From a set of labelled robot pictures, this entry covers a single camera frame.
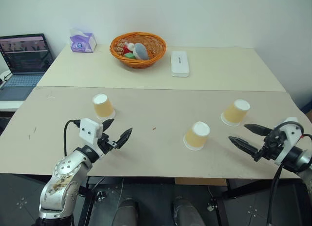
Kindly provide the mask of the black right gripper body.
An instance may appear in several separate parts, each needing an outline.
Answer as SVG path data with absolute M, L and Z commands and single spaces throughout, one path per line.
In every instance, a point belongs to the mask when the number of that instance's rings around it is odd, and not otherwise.
M 265 138 L 264 145 L 254 155 L 254 161 L 259 161 L 261 158 L 267 160 L 275 160 L 283 149 L 286 134 L 281 130 L 272 130 Z

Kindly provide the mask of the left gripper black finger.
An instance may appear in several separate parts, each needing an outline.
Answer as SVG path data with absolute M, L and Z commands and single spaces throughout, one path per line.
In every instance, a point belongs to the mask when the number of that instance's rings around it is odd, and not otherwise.
M 116 142 L 117 146 L 116 148 L 117 149 L 120 149 L 129 139 L 131 133 L 132 133 L 132 129 L 133 128 L 129 128 L 127 129 L 119 138 L 119 140 Z
M 111 118 L 111 119 L 107 119 L 105 120 L 102 125 L 103 125 L 103 129 L 102 129 L 102 133 L 104 133 L 109 127 L 110 125 L 113 123 L 114 119 Z

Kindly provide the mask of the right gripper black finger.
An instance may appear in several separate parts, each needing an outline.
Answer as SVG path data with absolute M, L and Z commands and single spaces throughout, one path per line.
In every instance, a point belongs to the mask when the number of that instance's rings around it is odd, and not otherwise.
M 249 154 L 250 156 L 254 156 L 258 153 L 258 149 L 250 145 L 247 141 L 233 136 L 229 136 L 228 138 L 237 148 Z
M 247 128 L 252 133 L 255 133 L 260 136 L 267 136 L 272 131 L 272 129 L 258 124 L 245 124 L 244 127 Z

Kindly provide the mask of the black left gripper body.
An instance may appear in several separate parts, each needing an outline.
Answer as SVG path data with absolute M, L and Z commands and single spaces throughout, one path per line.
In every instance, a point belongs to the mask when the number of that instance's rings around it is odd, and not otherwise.
M 102 133 L 101 138 L 97 141 L 97 145 L 104 154 L 107 154 L 111 150 L 117 148 L 117 143 L 109 140 L 109 136 L 105 133 Z

